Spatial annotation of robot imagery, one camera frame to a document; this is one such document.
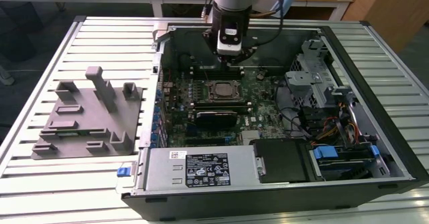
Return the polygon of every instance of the aluminum extrusion table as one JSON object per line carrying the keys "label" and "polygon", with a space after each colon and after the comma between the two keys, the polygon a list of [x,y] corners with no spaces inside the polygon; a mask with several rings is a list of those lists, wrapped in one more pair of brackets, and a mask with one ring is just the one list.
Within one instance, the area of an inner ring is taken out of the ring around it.
{"label": "aluminum extrusion table", "polygon": [[[32,146],[57,99],[60,80],[90,86],[84,71],[102,67],[115,86],[135,82],[153,89],[151,77],[152,33],[163,23],[201,23],[200,19],[76,17],[34,91],[0,147],[1,223],[145,223],[120,200],[132,177],[117,178],[116,169],[137,156],[32,160]],[[276,25],[275,20],[252,23]],[[429,92],[370,26],[359,22],[284,21],[284,25],[330,26],[423,166],[429,168]],[[136,136],[144,131],[141,102]],[[342,210],[181,220],[179,223],[427,223],[427,186],[383,196]]]}

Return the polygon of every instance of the warning label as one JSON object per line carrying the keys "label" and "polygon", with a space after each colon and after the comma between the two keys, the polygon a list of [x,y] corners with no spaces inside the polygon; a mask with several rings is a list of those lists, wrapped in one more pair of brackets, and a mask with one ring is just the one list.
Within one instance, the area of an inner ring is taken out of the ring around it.
{"label": "warning label", "polygon": [[185,156],[187,187],[231,185],[228,155],[205,154]]}

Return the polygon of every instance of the black plastic bracket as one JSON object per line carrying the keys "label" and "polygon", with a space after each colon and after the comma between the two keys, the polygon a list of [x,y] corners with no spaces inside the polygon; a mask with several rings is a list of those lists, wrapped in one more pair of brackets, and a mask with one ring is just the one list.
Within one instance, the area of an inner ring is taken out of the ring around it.
{"label": "black plastic bracket", "polygon": [[359,21],[360,25],[364,27],[370,27],[370,23],[368,21]]}

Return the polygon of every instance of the blue latch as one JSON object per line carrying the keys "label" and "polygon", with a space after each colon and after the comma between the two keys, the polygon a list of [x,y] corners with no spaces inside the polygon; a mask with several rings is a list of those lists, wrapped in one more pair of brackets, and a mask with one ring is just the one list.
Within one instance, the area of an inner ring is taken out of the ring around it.
{"label": "blue latch", "polygon": [[131,176],[131,167],[120,167],[116,172],[117,177]]}
{"label": "blue latch", "polygon": [[379,150],[378,150],[376,146],[371,145],[371,146],[368,146],[368,148],[370,148],[374,156],[375,156],[375,157],[379,156]]}
{"label": "blue latch", "polygon": [[336,158],[338,153],[334,146],[319,146],[312,150],[315,159]]}

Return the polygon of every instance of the metal bracket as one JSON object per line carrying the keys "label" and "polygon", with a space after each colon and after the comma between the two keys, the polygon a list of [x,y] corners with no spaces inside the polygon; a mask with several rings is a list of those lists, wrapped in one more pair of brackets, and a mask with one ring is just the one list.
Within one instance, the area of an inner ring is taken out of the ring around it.
{"label": "metal bracket", "polygon": [[153,24],[153,31],[152,31],[153,42],[159,43],[169,38],[168,34],[168,23],[165,22],[156,22]]}

